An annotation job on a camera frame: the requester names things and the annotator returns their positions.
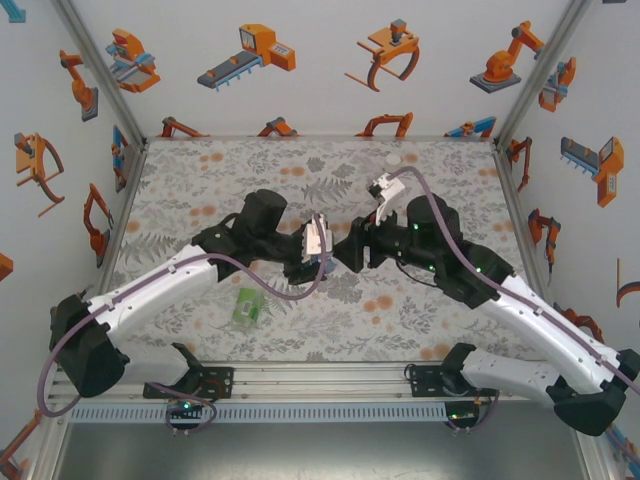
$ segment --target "orange robot arm illustration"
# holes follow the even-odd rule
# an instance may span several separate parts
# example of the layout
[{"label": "orange robot arm illustration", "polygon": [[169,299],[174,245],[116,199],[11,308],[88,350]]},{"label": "orange robot arm illustration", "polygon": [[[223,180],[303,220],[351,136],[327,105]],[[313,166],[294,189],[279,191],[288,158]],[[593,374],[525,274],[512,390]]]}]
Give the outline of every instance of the orange robot arm illustration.
[{"label": "orange robot arm illustration", "polygon": [[11,458],[15,455],[22,444],[29,438],[29,435],[40,425],[42,413],[36,410],[33,419],[24,426],[18,435],[4,450],[0,450],[0,473],[8,480],[20,480],[22,478],[22,469],[25,465],[15,465]]},{"label": "orange robot arm illustration", "polygon": [[166,117],[162,120],[162,133],[158,135],[160,138],[173,137],[173,133],[178,130],[190,137],[210,137],[211,135],[203,135],[202,133],[187,127],[184,123],[178,122],[173,117]]},{"label": "orange robot arm illustration", "polygon": [[67,69],[73,78],[71,90],[76,102],[82,107],[82,121],[86,122],[96,118],[98,116],[98,89],[88,88],[76,70],[78,65],[84,64],[82,58],[80,55],[67,55],[64,50],[60,50],[60,64]]},{"label": "orange robot arm illustration", "polygon": [[513,72],[513,66],[518,60],[522,46],[526,45],[535,52],[538,58],[544,42],[536,37],[530,30],[531,22],[522,22],[511,31],[513,40],[508,50],[500,50],[494,53],[487,61],[485,72],[470,78],[470,82],[487,93],[497,92],[503,88],[515,85],[522,80]]},{"label": "orange robot arm illustration", "polygon": [[[29,135],[28,137],[25,137],[22,133],[16,133],[14,136],[14,144],[17,148],[16,173],[22,173],[26,170],[29,171],[29,176],[18,181],[16,185],[20,187],[28,181],[33,180],[52,202],[51,205],[38,214],[38,217],[41,217],[64,200],[64,197],[55,195],[47,184],[47,182],[64,172],[64,166],[62,165],[58,152],[53,148],[53,145],[51,145],[46,138],[41,137],[37,133]],[[49,176],[47,176],[44,170],[44,153],[46,150],[49,151],[53,157],[56,167],[58,167],[58,171]]]},{"label": "orange robot arm illustration", "polygon": [[13,272],[13,260],[0,253],[0,281],[7,278]]},{"label": "orange robot arm illustration", "polygon": [[259,137],[268,137],[271,133],[276,132],[281,137],[297,137],[298,132],[291,128],[282,117],[278,117],[267,125],[258,134]]},{"label": "orange robot arm illustration", "polygon": [[104,262],[104,256],[107,251],[107,245],[109,244],[109,237],[111,234],[109,230],[106,230],[105,233],[101,233],[100,230],[95,228],[91,223],[91,208],[93,207],[93,202],[96,202],[98,207],[100,207],[100,210],[102,210],[106,215],[109,222],[109,228],[113,228],[113,217],[107,208],[107,204],[104,202],[104,199],[102,198],[102,195],[100,195],[96,186],[93,183],[90,183],[89,196],[84,204],[83,221],[87,232],[89,232],[89,243],[91,248],[96,252],[96,267],[100,268],[102,266],[102,262]]},{"label": "orange robot arm illustration", "polygon": [[398,128],[396,130],[395,136],[404,137],[407,134],[407,130],[409,130],[412,121],[412,112],[409,112],[406,115],[381,115],[369,120],[369,123],[367,123],[367,126],[364,127],[364,130],[356,134],[356,137],[373,137],[373,131],[375,130],[375,128],[383,123],[397,123]]},{"label": "orange robot arm illustration", "polygon": [[[371,68],[367,75],[367,81],[365,82],[364,80],[360,80],[351,73],[345,73],[347,77],[351,80],[355,80],[365,87],[369,87],[374,92],[380,91],[380,89],[376,87],[375,83],[378,70],[384,70],[399,80],[404,81],[409,78],[409,75],[411,75],[413,70],[416,68],[420,58],[420,47],[418,46],[420,39],[407,30],[406,22],[398,19],[395,22],[392,22],[389,28],[378,30],[377,32],[369,35],[368,38],[371,42],[378,45],[378,48],[372,48],[363,42],[358,42],[358,46],[364,48],[373,56],[371,60]],[[411,54],[411,58],[401,73],[396,73],[390,68],[385,67],[385,65],[391,60],[405,53]]]},{"label": "orange robot arm illustration", "polygon": [[540,95],[538,103],[540,107],[549,112],[555,112],[558,104],[569,93],[569,85],[576,74],[576,57],[571,57],[567,63],[560,62],[556,71],[549,76]]},{"label": "orange robot arm illustration", "polygon": [[520,152],[524,150],[524,172],[522,173],[522,180],[518,186],[518,193],[522,191],[524,187],[529,183],[529,163],[531,161],[531,144],[533,140],[531,137],[527,137],[524,141],[518,143],[516,140],[511,140],[509,148],[507,148],[507,158],[509,164],[513,168],[513,164],[517,163],[520,159]]},{"label": "orange robot arm illustration", "polygon": [[553,265],[556,263],[556,240],[562,225],[553,217],[543,217],[540,215],[539,209],[534,209],[529,214],[529,231],[534,245],[538,245],[538,242],[542,239],[542,229],[545,227],[547,228],[547,240],[544,247],[544,256],[549,266],[549,283],[551,283],[551,273]]}]

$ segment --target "black mounting bracket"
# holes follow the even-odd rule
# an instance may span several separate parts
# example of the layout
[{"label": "black mounting bracket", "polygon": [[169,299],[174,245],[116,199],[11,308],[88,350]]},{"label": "black mounting bracket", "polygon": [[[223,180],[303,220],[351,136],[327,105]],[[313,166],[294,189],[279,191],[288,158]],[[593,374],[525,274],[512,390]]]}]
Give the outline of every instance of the black mounting bracket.
[{"label": "black mounting bracket", "polygon": [[[231,398],[233,390],[233,368],[231,367],[202,367],[201,381],[193,395],[207,400],[216,401],[221,398]],[[175,398],[163,393],[145,383],[142,396],[151,400],[167,400]]]},{"label": "black mounting bracket", "polygon": [[473,398],[477,395],[483,397],[495,397],[497,391],[491,388],[477,390],[470,387],[466,391],[453,392],[449,390],[442,379],[440,365],[413,365],[405,368],[405,377],[411,384],[411,395],[414,398],[432,397],[460,397]]}]

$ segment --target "orange robot illustration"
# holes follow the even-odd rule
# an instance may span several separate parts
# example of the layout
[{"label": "orange robot illustration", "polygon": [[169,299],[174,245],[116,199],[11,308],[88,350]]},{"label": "orange robot illustration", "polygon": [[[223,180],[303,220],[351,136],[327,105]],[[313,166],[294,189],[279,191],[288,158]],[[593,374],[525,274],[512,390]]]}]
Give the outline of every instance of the orange robot illustration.
[{"label": "orange robot illustration", "polygon": [[0,253],[0,282],[13,272],[13,260]]},{"label": "orange robot illustration", "polygon": [[536,59],[544,47],[544,42],[536,37],[530,29],[531,22],[526,21],[511,30],[513,40],[509,49],[494,53],[487,61],[486,71],[474,75],[469,81],[487,93],[497,92],[520,83],[522,79],[513,72],[513,66],[518,60],[522,46],[526,45],[533,50]]},{"label": "orange robot illustration", "polygon": [[240,78],[244,72],[251,73],[255,66],[275,65],[287,72],[296,68],[296,52],[276,41],[276,32],[259,23],[240,27],[242,50],[229,60],[213,67],[198,77],[198,83],[220,90],[222,85],[230,85],[233,78]]},{"label": "orange robot illustration", "polygon": [[93,207],[93,202],[96,202],[100,207],[100,210],[102,210],[106,215],[109,222],[109,229],[113,228],[113,217],[107,208],[107,204],[104,202],[104,199],[102,198],[102,195],[100,195],[96,186],[93,183],[90,183],[89,196],[84,204],[83,221],[84,226],[89,232],[89,243],[91,244],[91,249],[96,252],[96,267],[100,268],[102,266],[102,262],[104,262],[104,256],[107,252],[107,245],[109,245],[111,232],[108,229],[105,230],[104,233],[101,233],[100,230],[94,227],[91,223],[91,208]]},{"label": "orange robot illustration", "polygon": [[[64,197],[59,197],[51,191],[48,182],[64,172],[64,166],[60,160],[60,156],[53,145],[46,138],[42,138],[37,133],[24,136],[22,133],[16,133],[14,136],[14,144],[17,148],[16,151],[16,173],[22,173],[25,170],[29,170],[29,176],[20,180],[16,185],[19,187],[24,185],[30,180],[36,182],[36,184],[42,189],[44,194],[52,204],[45,208],[38,214],[41,217],[53,207],[62,203]],[[44,153],[48,151],[53,157],[53,161],[58,168],[58,171],[52,175],[47,176],[44,169]]]},{"label": "orange robot illustration", "polygon": [[80,104],[81,118],[83,122],[96,118],[98,116],[98,89],[89,88],[85,85],[84,80],[78,73],[76,67],[83,65],[84,62],[80,55],[67,55],[64,50],[60,50],[60,65],[66,68],[73,82],[71,82],[71,91],[76,102]]},{"label": "orange robot illustration", "polygon": [[396,137],[404,137],[407,134],[407,130],[411,126],[413,121],[413,113],[409,112],[406,115],[381,115],[369,120],[369,123],[364,127],[364,130],[356,134],[356,137],[373,137],[373,131],[378,125],[383,123],[397,123]]},{"label": "orange robot illustration", "polygon": [[113,57],[109,71],[123,90],[144,92],[160,81],[156,74],[155,57],[144,51],[140,40],[120,28],[113,32],[113,43],[107,53]]},{"label": "orange robot illustration", "polygon": [[[351,73],[345,73],[347,77],[370,88],[374,92],[380,91],[380,89],[376,87],[376,75],[379,70],[383,70],[399,80],[404,81],[409,78],[409,75],[411,75],[411,72],[416,68],[418,59],[420,58],[420,47],[418,46],[420,38],[407,30],[407,23],[405,21],[398,19],[392,22],[388,28],[378,30],[367,38],[378,45],[378,48],[372,48],[363,42],[358,42],[358,46],[364,48],[373,56],[367,81],[365,82]],[[411,58],[409,59],[409,64],[401,73],[396,73],[390,68],[385,67],[391,60],[405,53],[411,54]]]},{"label": "orange robot illustration", "polygon": [[560,154],[575,168],[589,172],[598,185],[598,205],[606,207],[618,194],[618,173],[624,167],[624,149],[617,137],[611,137],[596,153],[571,138],[562,137]]},{"label": "orange robot illustration", "polygon": [[190,137],[210,137],[211,135],[203,135],[202,133],[194,130],[191,127],[187,127],[184,123],[178,122],[173,117],[165,117],[162,120],[162,133],[156,135],[159,138],[171,138],[175,131],[178,130]]},{"label": "orange robot illustration", "polygon": [[265,127],[258,134],[259,137],[268,137],[273,132],[280,137],[297,137],[298,132],[291,128],[284,118],[278,117],[275,120],[267,122]]}]

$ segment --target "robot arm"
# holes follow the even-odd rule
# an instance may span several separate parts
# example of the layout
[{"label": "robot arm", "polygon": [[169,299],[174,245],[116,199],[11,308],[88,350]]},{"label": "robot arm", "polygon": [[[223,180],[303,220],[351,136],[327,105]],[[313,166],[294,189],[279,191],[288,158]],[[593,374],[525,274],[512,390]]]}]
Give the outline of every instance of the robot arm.
[{"label": "robot arm", "polygon": [[[389,191],[389,183],[396,181],[393,176],[383,176],[369,191],[376,196],[382,187],[383,192]],[[382,197],[391,201],[388,196]],[[407,227],[398,225],[395,212],[382,221],[376,219],[376,212],[357,218],[347,238],[335,246],[334,256],[359,272],[364,268],[367,247],[369,268],[377,268],[390,258],[428,270],[434,273],[434,283],[445,295],[517,332],[549,362],[532,366],[530,362],[476,351],[473,346],[467,350],[457,347],[442,367],[449,390],[476,387],[509,391],[554,405],[556,414],[577,430],[591,435],[602,433],[622,408],[627,388],[604,362],[633,380],[640,371],[640,356],[632,350],[617,352],[582,332],[536,295],[496,253],[465,240],[458,213],[438,196],[435,200],[451,237],[476,271],[501,289],[529,299],[537,308],[492,288],[467,270],[453,254],[425,196],[409,202]],[[544,318],[543,311],[554,322]],[[584,344],[600,359],[592,356]]]},{"label": "robot arm", "polygon": [[[52,313],[50,349],[60,349],[57,361],[80,395],[93,397],[105,392],[122,379],[128,364],[131,366],[127,370],[135,371],[129,373],[129,379],[139,379],[145,366],[156,375],[159,368],[163,369],[153,368],[157,359],[145,352],[126,349],[125,340],[132,329],[139,328],[188,292],[221,282],[254,260],[282,263],[284,275],[292,285],[319,282],[325,271],[319,263],[323,255],[320,245],[324,238],[327,258],[331,232],[323,216],[316,220],[316,225],[307,223],[291,235],[276,232],[286,205],[286,200],[275,192],[250,193],[239,214],[198,233],[190,245],[141,278],[88,301],[79,295],[64,299]],[[228,227],[226,223],[232,218],[233,226]],[[318,225],[322,227],[322,237]],[[76,324],[88,317],[92,319],[86,326],[64,346],[58,346]],[[167,362],[163,363],[167,367],[167,372],[161,373],[163,378],[145,380],[166,381],[176,371],[184,373],[181,369],[185,362],[180,360],[180,352],[172,353],[178,361],[162,360]]]},{"label": "robot arm", "polygon": [[[381,203],[390,205],[403,188],[393,176],[385,175],[369,191]],[[617,352],[580,331],[538,297],[506,261],[490,249],[463,239],[458,213],[441,198],[435,198],[454,242],[476,270],[494,282],[493,287],[473,275],[453,254],[424,196],[409,203],[407,227],[398,225],[397,214],[386,208],[355,219],[349,235],[335,246],[333,255],[356,273],[364,268],[365,248],[369,250],[370,268],[391,258],[433,272],[435,285],[445,295],[516,331],[549,362],[532,364],[458,344],[442,364],[442,380],[454,394],[469,388],[505,390],[553,405],[556,414],[579,431],[602,433],[622,408],[627,388],[604,363],[633,380],[640,371],[640,356],[632,350]],[[113,292],[88,302],[77,295],[63,300],[53,315],[52,349],[80,320],[93,317],[58,355],[58,363],[80,395],[99,395],[120,381],[129,362],[144,363],[145,358],[138,358],[144,357],[142,349],[132,353],[119,349],[132,328],[188,291],[224,280],[239,266],[249,266],[258,259],[274,261],[284,265],[290,284],[314,278],[319,281],[322,271],[316,241],[318,226],[329,246],[331,232],[322,218],[315,226],[306,224],[291,235],[277,233],[285,207],[284,198],[274,192],[251,193],[242,212],[235,215],[232,227],[223,221],[203,230],[167,263]],[[212,254],[225,255],[227,260]],[[525,302],[531,300],[538,308],[532,309],[500,289],[519,295]],[[554,321],[543,318],[543,311]],[[599,359],[585,345],[597,352]],[[178,352],[174,354],[183,355],[188,364],[188,353],[176,348]],[[146,357],[147,364],[154,361]],[[192,383],[190,372],[180,370],[179,374],[183,377],[178,384],[190,385],[180,391],[193,392],[197,385]]]}]

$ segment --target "floral tablecloth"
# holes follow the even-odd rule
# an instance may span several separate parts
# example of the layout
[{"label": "floral tablecloth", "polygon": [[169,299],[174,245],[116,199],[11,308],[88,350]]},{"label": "floral tablecloth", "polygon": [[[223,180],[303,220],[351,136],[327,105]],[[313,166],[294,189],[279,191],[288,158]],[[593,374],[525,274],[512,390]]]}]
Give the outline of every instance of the floral tablecloth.
[{"label": "floral tablecloth", "polygon": [[[313,212],[324,212],[339,241],[353,218],[375,209],[366,187],[383,173],[389,153],[416,166],[434,192],[458,210],[467,238],[494,249],[523,273],[488,143],[174,140],[150,144],[111,288],[162,264],[198,231],[240,211],[244,197],[259,188],[289,202],[279,230],[291,232]],[[407,201],[421,194],[415,179],[403,182]],[[251,268],[281,290],[306,288],[288,287],[278,265],[254,262]],[[340,264],[317,292],[297,304],[268,295],[253,328],[231,318],[242,286],[252,282],[237,273],[185,297],[131,341],[157,346],[179,341],[209,361],[436,360],[458,341],[501,355],[536,357],[509,330],[437,289],[412,282],[391,261],[359,275]]]}]

